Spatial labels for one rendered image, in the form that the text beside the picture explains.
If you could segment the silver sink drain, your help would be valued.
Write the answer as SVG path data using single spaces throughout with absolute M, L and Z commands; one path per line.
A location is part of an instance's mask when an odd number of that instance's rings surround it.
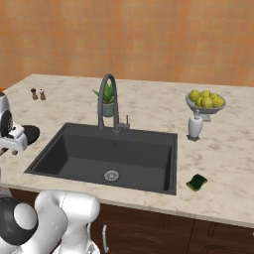
M 115 182 L 119 179 L 119 173 L 117 171 L 114 170 L 110 170 L 107 171 L 104 174 L 104 178 L 108 181 L 108 182 Z

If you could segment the green and yellow sponge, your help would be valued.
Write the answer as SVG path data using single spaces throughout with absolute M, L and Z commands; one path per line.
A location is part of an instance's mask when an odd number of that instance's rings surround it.
M 187 182 L 187 186 L 192 190 L 192 191 L 199 191 L 201 187 L 207 183 L 207 179 L 200 175 L 196 174 L 194 175 L 190 181 Z

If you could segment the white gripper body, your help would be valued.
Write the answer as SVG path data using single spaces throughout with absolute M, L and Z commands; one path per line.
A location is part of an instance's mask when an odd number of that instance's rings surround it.
M 11 149 L 17 152 L 23 152 L 28 147 L 27 137 L 24 133 L 21 133 L 18 136 L 8 135 L 1 133 L 0 134 L 0 147 Z

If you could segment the grey fruit bowl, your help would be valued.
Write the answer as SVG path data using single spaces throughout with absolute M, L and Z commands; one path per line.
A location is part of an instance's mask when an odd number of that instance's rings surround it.
M 223 104 L 221 107 L 218 108 L 202 108 L 197 107 L 190 99 L 189 96 L 186 95 L 186 103 L 189 106 L 189 108 L 192 110 L 192 112 L 199 111 L 199 116 L 203 119 L 204 122 L 210 121 L 210 115 L 216 114 L 218 111 L 222 110 L 226 104 Z

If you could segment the white soap dispenser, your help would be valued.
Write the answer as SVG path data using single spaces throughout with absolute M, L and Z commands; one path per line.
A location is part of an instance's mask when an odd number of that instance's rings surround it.
M 196 141 L 199 139 L 199 134 L 201 132 L 203 125 L 203 119 L 199 114 L 199 110 L 197 110 L 193 116 L 189 119 L 189 134 L 188 138 Z

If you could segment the dark grey sink basin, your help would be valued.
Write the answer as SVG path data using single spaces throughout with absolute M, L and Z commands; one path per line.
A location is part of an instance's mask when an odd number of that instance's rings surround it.
M 138 191 L 177 193 L 178 135 L 66 123 L 28 167 L 28 174 Z M 107 171 L 119 173 L 108 182 Z

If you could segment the dark wood cupboard door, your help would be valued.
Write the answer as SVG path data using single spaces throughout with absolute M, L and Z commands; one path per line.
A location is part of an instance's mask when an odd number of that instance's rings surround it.
M 191 218 L 102 204 L 91 238 L 102 254 L 187 254 L 193 223 Z M 104 224 L 108 253 L 102 243 Z
M 254 254 L 254 229 L 196 219 L 188 254 Z

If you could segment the green plant in grey pot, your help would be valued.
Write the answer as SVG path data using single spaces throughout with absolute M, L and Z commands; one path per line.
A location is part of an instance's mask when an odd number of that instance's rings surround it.
M 98 96 L 100 96 L 100 92 L 94 90 L 94 93 Z M 114 115 L 114 96 L 113 96 L 113 85 L 105 83 L 104 89 L 103 89 L 103 96 L 102 103 L 101 103 L 101 116 L 110 118 Z

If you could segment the dark grey arched tap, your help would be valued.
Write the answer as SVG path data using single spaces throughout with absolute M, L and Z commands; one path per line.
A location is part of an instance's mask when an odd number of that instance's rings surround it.
M 111 73 L 108 73 L 101 81 L 99 96 L 98 96 L 98 104 L 97 104 L 97 116 L 98 116 L 98 128 L 100 130 L 104 129 L 104 121 L 103 121 L 103 92 L 106 86 L 106 82 L 110 80 L 113 87 L 113 133 L 116 136 L 119 136 L 122 129 L 129 129 L 130 124 L 120 123 L 119 122 L 119 110 L 118 110 L 118 100 L 117 100 L 117 87 L 114 76 Z

